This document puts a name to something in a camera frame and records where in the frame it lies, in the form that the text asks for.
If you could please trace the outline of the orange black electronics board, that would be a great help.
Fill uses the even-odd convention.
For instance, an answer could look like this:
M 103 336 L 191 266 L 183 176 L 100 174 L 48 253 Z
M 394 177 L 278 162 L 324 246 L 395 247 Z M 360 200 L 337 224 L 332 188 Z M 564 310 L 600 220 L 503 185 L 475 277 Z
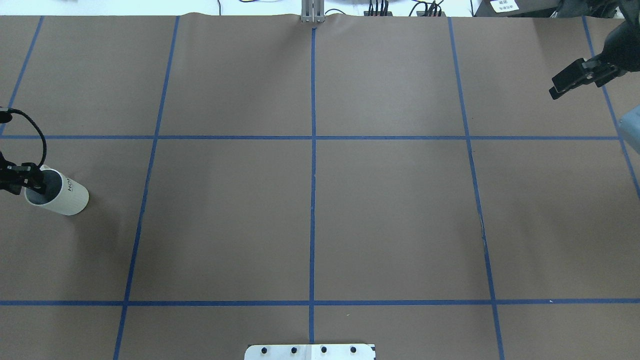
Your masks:
M 389 17 L 393 16 L 390 11 L 390 0 L 369 0 L 368 8 L 363 12 L 365 17 Z

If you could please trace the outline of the white mug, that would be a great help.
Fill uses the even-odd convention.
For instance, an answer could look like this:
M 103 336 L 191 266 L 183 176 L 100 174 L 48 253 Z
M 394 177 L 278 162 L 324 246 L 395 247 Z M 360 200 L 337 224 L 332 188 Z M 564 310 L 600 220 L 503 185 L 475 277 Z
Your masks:
M 40 170 L 45 191 L 41 194 L 26 188 L 23 196 L 28 204 L 66 216 L 77 215 L 87 207 L 90 194 L 85 186 L 46 165 Z

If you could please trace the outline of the white pedestal column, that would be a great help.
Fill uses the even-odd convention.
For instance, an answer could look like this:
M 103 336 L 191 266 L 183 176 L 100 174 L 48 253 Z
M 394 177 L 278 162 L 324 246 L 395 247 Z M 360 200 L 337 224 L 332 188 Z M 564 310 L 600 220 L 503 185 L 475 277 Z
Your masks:
M 374 344 L 255 344 L 247 347 L 245 360 L 375 360 Z

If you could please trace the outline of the aluminium frame post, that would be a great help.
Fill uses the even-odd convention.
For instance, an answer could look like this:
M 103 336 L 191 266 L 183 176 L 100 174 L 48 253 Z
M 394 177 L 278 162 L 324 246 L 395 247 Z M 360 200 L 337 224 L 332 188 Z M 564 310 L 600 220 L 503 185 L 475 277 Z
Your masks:
M 320 24 L 326 21 L 325 0 L 301 0 L 301 22 Z

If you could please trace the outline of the black printer device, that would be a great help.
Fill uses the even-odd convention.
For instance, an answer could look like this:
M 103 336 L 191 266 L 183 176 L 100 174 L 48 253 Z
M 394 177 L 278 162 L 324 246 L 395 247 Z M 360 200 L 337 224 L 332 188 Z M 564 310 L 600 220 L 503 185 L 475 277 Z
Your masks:
M 617 0 L 479 0 L 474 18 L 592 18 L 620 15 Z

